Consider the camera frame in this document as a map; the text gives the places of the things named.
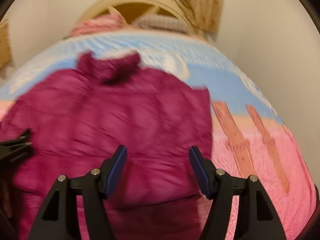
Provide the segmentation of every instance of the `magenta puffer jacket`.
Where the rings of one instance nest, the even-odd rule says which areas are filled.
[[[118,240],[194,240],[200,236],[199,188],[188,159],[212,148],[207,89],[192,89],[156,69],[138,68],[138,54],[95,60],[58,71],[21,96],[4,118],[0,139],[31,128],[35,155],[15,172],[14,215],[26,240],[46,194],[60,174],[78,177],[116,148],[128,159],[116,192],[105,201]],[[78,198],[82,238],[88,233]]]

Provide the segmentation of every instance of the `blue blanket section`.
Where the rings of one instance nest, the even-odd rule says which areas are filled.
[[[79,54],[88,50],[101,58],[121,57],[128,49],[140,53],[142,65],[163,69],[192,87],[207,87],[212,100],[225,101],[232,114],[248,115],[245,106],[252,105],[261,117],[282,123],[253,82],[215,48],[151,33],[104,33],[60,42],[21,67],[0,89],[0,100],[15,100],[51,73],[75,68]]]

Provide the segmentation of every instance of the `bed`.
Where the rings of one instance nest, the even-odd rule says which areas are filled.
[[[100,0],[79,20],[99,16],[111,8],[120,11],[119,0],[110,1]],[[143,11],[164,15],[167,12],[183,19],[174,1],[158,1],[148,0],[150,6],[143,7]],[[246,178],[256,174],[273,201],[287,239],[297,237],[315,210],[316,190],[296,141],[256,85],[201,37],[122,29],[60,41],[27,62],[0,89],[1,117],[20,95],[51,73],[74,68],[79,55],[88,50],[93,51],[95,58],[120,57],[137,51],[141,68],[162,69],[192,87],[207,87],[211,95],[212,162],[232,176]],[[226,239],[232,239],[235,231],[237,205],[238,199],[234,198]],[[198,200],[202,226],[210,206],[210,201]]]

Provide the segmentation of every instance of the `silver bolt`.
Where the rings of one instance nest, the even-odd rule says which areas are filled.
[[[95,169],[93,169],[93,170],[91,171],[91,174],[92,174],[92,175],[98,175],[99,173],[100,173],[100,170],[97,169],[97,168],[95,168]]]
[[[258,177],[257,177],[256,175],[250,175],[249,179],[250,179],[252,182],[258,181]]]
[[[62,174],[62,175],[60,175],[60,176],[58,177],[58,181],[63,182],[63,181],[66,180],[66,178],[67,178],[67,176]]]
[[[216,170],[216,173],[217,173],[219,176],[222,176],[222,175],[224,175],[226,172],[225,172],[223,169],[217,169],[217,170]]]

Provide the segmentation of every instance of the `blue gripper pad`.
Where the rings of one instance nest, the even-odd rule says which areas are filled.
[[[212,162],[203,158],[197,146],[192,146],[190,148],[189,159],[202,194],[208,199],[212,199],[212,194],[214,193],[210,186],[210,183],[212,182],[210,176],[213,176],[214,172]]]
[[[105,198],[109,198],[116,190],[122,170],[127,160],[127,149],[120,145],[112,158],[103,162],[100,167],[102,171],[100,192]]]

